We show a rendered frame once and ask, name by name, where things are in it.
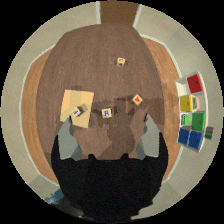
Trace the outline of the tan flat mat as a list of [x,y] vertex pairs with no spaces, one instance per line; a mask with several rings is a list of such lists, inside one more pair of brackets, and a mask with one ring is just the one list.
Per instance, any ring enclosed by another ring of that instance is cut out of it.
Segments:
[[[60,121],[65,122],[67,116],[71,115],[73,125],[88,128],[93,97],[93,92],[65,90]],[[79,117],[74,117],[71,112],[76,106],[83,111]]]

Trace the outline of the cream letter block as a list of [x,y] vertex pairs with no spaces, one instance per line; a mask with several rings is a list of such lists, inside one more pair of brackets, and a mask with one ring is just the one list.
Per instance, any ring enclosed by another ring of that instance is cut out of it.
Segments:
[[108,108],[108,109],[102,109],[102,115],[103,115],[103,118],[112,117],[112,115],[111,115],[111,109],[110,108]]
[[135,106],[139,105],[139,103],[142,101],[142,99],[137,95],[135,95],[131,100],[130,100]]
[[118,58],[117,66],[121,66],[121,67],[123,67],[123,66],[124,66],[124,63],[125,63],[125,59],[123,59],[123,58]]
[[73,110],[71,110],[71,112],[74,115],[74,117],[79,117],[83,113],[81,108],[78,106],[76,106]]

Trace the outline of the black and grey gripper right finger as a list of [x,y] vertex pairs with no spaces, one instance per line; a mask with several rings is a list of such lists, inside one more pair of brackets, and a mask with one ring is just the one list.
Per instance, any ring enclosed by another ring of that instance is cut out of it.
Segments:
[[156,188],[160,188],[168,166],[168,149],[162,133],[151,116],[146,113],[144,135],[136,147],[137,159],[146,161],[156,173]]

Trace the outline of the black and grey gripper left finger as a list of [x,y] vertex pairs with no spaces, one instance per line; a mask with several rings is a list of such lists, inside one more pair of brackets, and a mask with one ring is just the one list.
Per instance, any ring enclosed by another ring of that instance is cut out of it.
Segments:
[[71,115],[67,117],[58,135],[56,135],[51,152],[51,165],[59,182],[61,190],[64,188],[64,173],[67,167],[75,161],[82,160],[82,150],[76,138],[73,137]]

